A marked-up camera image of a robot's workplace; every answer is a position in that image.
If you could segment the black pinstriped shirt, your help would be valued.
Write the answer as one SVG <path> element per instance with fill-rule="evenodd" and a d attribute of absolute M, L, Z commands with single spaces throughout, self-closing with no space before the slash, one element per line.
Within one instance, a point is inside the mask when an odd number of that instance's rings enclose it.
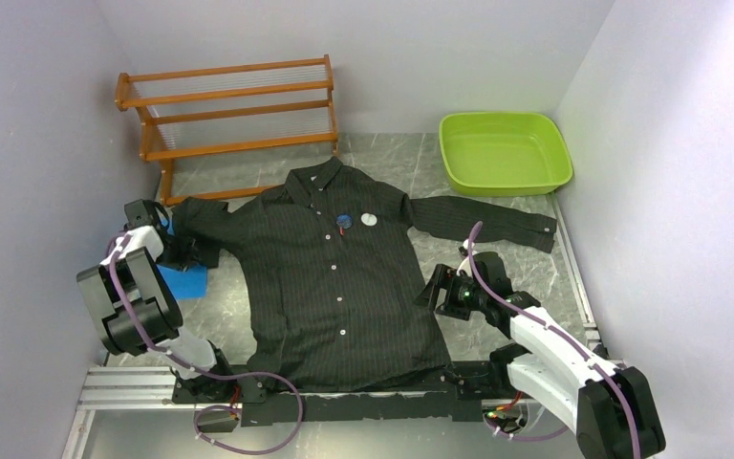
<path fill-rule="evenodd" d="M 378 218 L 374 227 L 363 213 Z M 349 214 L 342 230 L 335 219 Z M 413 198 L 339 159 L 291 170 L 285 182 L 235 210 L 192 197 L 174 206 L 175 232 L 240 263 L 256 341 L 248 368 L 267 387 L 320 392 L 387 386 L 445 366 L 408 231 L 463 242 L 505 240 L 550 252 L 555 219 L 455 197 Z"/>

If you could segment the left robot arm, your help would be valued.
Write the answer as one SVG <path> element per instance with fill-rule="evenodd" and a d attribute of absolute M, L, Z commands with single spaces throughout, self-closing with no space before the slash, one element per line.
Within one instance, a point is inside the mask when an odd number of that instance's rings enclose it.
<path fill-rule="evenodd" d="M 109 354 L 151 353 L 174 365 L 184 380 L 198 378 L 198 389 L 213 402 L 235 388 L 234 373 L 219 363 L 217 348 L 184 327 L 176 297 L 159 264 L 195 264 L 193 244 L 169 232 L 171 224 L 158 202 L 139 199 L 124 206 L 127 222 L 109 243 L 102 261 L 76 275 L 97 337 Z"/>

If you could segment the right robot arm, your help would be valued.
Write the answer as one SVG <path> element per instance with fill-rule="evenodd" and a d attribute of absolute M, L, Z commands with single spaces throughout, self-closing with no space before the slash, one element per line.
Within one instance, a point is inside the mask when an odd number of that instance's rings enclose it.
<path fill-rule="evenodd" d="M 455 361 L 443 373 L 463 400 L 513 397 L 483 414 L 495 434 L 527 441 L 517 403 L 529 396 L 563 423 L 586 458 L 649 458 L 665 450 L 645 375 L 600 357 L 535 297 L 514 291 L 498 254 L 474 253 L 457 268 L 437 265 L 416 302 L 459 320 L 480 314 L 507 338 L 487 361 Z"/>

